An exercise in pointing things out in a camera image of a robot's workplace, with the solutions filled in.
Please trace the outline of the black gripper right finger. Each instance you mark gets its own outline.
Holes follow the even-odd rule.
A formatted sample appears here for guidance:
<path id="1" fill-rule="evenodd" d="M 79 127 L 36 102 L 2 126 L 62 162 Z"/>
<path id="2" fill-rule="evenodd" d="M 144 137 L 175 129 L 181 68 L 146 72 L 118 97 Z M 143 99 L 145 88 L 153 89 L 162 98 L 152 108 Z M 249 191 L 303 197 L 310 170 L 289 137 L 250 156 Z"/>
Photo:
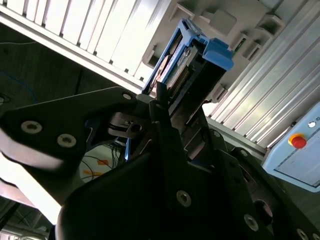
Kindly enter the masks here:
<path id="1" fill-rule="evenodd" d="M 319 230 L 255 158 L 240 147 L 228 151 L 203 111 L 188 121 L 184 140 L 202 166 L 214 173 L 217 234 L 231 240 L 318 240 Z"/>

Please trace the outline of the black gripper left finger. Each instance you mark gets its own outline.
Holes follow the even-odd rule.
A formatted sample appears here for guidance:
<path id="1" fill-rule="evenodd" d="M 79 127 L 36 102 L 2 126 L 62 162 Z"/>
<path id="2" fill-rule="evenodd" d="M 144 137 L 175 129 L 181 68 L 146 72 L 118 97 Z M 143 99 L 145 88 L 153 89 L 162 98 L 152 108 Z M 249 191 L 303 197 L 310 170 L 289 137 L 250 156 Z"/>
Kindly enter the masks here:
<path id="1" fill-rule="evenodd" d="M 132 159 L 83 183 L 85 153 L 117 137 L 132 140 Z M 156 98 L 111 87 L 10 110 L 0 118 L 0 152 L 0 177 L 41 211 L 197 208 L 162 83 Z"/>

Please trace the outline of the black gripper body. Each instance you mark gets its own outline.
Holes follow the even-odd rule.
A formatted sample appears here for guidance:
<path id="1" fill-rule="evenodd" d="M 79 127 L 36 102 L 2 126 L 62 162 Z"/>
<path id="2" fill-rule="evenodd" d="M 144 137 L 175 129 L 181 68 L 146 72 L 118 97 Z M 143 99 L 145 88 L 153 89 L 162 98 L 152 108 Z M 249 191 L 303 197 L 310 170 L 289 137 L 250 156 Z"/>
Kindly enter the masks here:
<path id="1" fill-rule="evenodd" d="M 188 187 L 165 188 L 149 154 L 76 190 L 62 207 L 58 240 L 225 240 L 213 171 L 188 164 Z"/>

